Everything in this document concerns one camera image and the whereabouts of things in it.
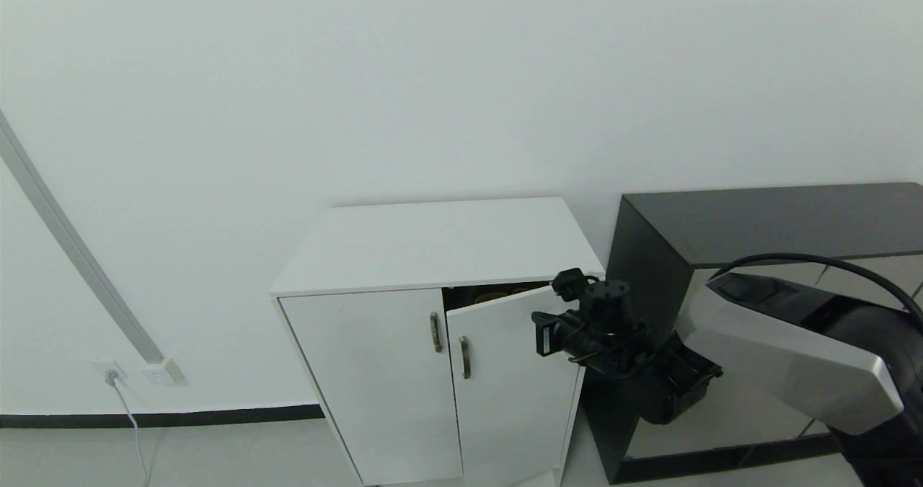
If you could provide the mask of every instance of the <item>black cable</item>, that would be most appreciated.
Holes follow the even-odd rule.
[[[729,270],[732,270],[736,267],[744,266],[747,263],[754,263],[754,261],[765,260],[808,261],[808,263],[820,263],[822,266],[837,267],[837,269],[843,269],[844,271],[849,271],[850,273],[862,276],[868,281],[877,284],[877,286],[880,286],[882,289],[887,290],[889,293],[891,293],[891,296],[896,297],[897,300],[900,301],[900,303],[907,309],[907,312],[910,314],[910,323],[916,327],[917,332],[920,332],[920,335],[923,335],[923,310],[920,309],[920,306],[917,305],[916,301],[914,301],[909,294],[904,292],[901,287],[891,282],[891,280],[888,278],[881,276],[879,273],[874,273],[874,271],[870,271],[865,267],[856,266],[854,263],[848,263],[848,261],[841,261],[834,258],[827,258],[826,256],[817,256],[814,254],[804,253],[752,254],[751,256],[746,256],[726,264],[726,266],[718,269],[718,271],[712,275],[712,279],[715,279],[716,277],[721,276],[721,274],[727,273]]]

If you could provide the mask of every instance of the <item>metal handle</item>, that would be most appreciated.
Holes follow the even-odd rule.
[[[433,348],[436,353],[442,353],[442,342],[439,341],[439,313],[429,314],[429,333],[433,336]]]
[[[468,348],[468,338],[463,335],[459,342],[461,343],[461,377],[471,379],[471,349]]]

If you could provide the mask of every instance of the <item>gray floor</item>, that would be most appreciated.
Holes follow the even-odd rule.
[[[141,431],[151,487],[352,485],[326,421],[268,422]],[[574,430],[564,487],[604,487],[586,420]],[[3,487],[141,486],[131,430],[0,429]],[[635,485],[660,487],[844,486],[860,483],[841,457]]]

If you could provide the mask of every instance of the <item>electrical cord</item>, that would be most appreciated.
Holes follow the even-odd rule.
[[[856,266],[854,263],[848,263],[848,261],[841,261],[834,258],[827,258],[826,256],[817,256],[814,254],[804,254],[804,253],[764,253],[764,254],[753,254],[741,258],[739,260],[731,261],[731,263],[726,264],[726,266],[718,269],[715,274],[712,275],[712,279],[715,279],[721,274],[727,273],[732,269],[735,269],[739,266],[744,266],[747,263],[754,263],[754,261],[765,261],[765,260],[788,260],[788,261],[808,261],[808,263],[820,263],[823,266],[837,267],[837,269],[843,269],[844,271],[849,271],[850,273],[857,274],[866,278],[868,281],[877,284],[882,289],[887,290],[891,293],[891,296],[897,298],[898,301],[904,306],[904,309],[907,309],[909,316],[904,316],[907,320],[916,327],[917,332],[920,332],[920,335],[923,335],[923,309],[920,309],[920,306],[917,305],[916,301],[910,297],[909,294],[904,292],[901,287],[897,286],[888,278],[881,276],[879,273],[874,273],[865,267]]]
[[[151,483],[151,473],[148,472],[148,466],[144,462],[144,454],[141,453],[141,435],[138,432],[138,422],[135,421],[135,416],[131,414],[131,409],[128,409],[128,403],[125,402],[124,396],[122,396],[122,391],[118,389],[118,385],[115,384],[115,379],[118,378],[118,372],[114,369],[106,372],[106,384],[112,386],[116,394],[118,394],[118,399],[122,401],[122,408],[125,408],[125,414],[128,415],[131,425],[135,427],[135,447],[138,448],[138,458],[141,460],[141,472],[144,473],[144,487],[148,487]]]

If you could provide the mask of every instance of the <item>white power cord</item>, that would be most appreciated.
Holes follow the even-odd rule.
[[[128,409],[128,403],[125,402],[122,392],[118,389],[118,385],[115,384],[115,379],[117,378],[118,372],[114,369],[109,369],[109,371],[106,372],[106,384],[115,389],[116,394],[118,394],[118,399],[122,401],[122,407],[125,408],[125,414],[128,415],[131,425],[135,426],[135,447],[138,448],[138,458],[141,460],[141,472],[144,474],[144,487],[148,487],[148,484],[151,483],[151,473],[148,472],[148,466],[144,463],[144,454],[141,453],[141,435],[138,433],[138,422],[135,421],[135,416],[131,414],[131,409]]]

